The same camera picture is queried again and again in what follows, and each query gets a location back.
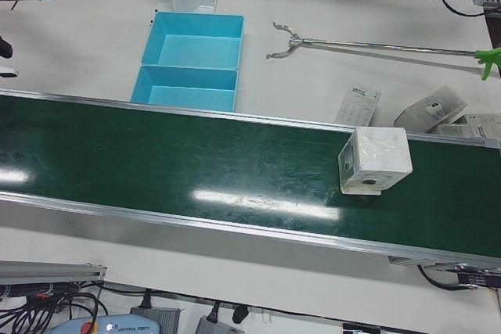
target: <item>gray box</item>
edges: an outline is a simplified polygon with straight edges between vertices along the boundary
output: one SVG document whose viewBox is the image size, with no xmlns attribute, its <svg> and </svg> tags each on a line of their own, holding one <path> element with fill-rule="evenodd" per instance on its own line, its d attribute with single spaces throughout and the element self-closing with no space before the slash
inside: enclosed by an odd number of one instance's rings
<svg viewBox="0 0 501 334">
<path fill-rule="evenodd" d="M 215 324 L 207 321 L 207 316 L 203 316 L 198 322 L 195 334 L 245 334 L 242 330 L 232 328 L 222 322 Z"/>
<path fill-rule="evenodd" d="M 132 314 L 158 322 L 160 334 L 178 334 L 180 309 L 175 308 L 131 308 Z"/>
</svg>

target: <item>white box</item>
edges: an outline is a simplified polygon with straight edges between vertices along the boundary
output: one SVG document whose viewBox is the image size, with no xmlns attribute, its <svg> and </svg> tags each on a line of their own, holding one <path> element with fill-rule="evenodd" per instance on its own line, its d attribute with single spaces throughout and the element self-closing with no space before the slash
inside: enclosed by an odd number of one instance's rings
<svg viewBox="0 0 501 334">
<path fill-rule="evenodd" d="M 344 96 L 334 123 L 356 127 L 369 126 L 380 97 L 381 92 L 366 86 L 352 85 Z"/>
<path fill-rule="evenodd" d="M 435 125 L 457 115 L 467 104 L 447 85 L 407 107 L 393 122 L 408 132 L 426 133 Z"/>
<path fill-rule="evenodd" d="M 470 113 L 463 115 L 457 123 L 467 124 L 473 137 L 501 140 L 501 113 Z"/>
<path fill-rule="evenodd" d="M 347 195 L 378 196 L 413 172 L 403 128 L 357 127 L 337 162 Z"/>
</svg>

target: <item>green handle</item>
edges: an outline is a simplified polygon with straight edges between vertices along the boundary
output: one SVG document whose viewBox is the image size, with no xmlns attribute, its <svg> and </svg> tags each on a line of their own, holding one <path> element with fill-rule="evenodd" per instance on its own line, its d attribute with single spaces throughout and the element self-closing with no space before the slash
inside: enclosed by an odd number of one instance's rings
<svg viewBox="0 0 501 334">
<path fill-rule="evenodd" d="M 477 51 L 475 56 L 478 60 L 478 64 L 485 64 L 484 75 L 482 80 L 487 80 L 488 74 L 491 73 L 492 64 L 501 66 L 501 48 L 494 48 L 490 51 Z"/>
</svg>

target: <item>label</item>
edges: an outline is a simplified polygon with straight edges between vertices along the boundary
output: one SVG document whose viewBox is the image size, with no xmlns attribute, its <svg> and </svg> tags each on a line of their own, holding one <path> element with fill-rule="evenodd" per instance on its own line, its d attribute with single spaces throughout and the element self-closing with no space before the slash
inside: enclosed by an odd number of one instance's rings
<svg viewBox="0 0 501 334">
<path fill-rule="evenodd" d="M 367 127 L 373 118 L 381 92 L 361 85 L 353 85 L 337 112 L 336 124 Z"/>
</svg>

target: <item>white cardboard box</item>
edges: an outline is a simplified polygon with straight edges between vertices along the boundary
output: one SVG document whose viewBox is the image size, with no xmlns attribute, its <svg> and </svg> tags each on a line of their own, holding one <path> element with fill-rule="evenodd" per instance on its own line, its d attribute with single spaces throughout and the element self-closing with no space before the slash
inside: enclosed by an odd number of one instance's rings
<svg viewBox="0 0 501 334">
<path fill-rule="evenodd" d="M 413 172 L 403 128 L 357 127 L 337 162 L 347 195 L 378 196 Z"/>
</svg>

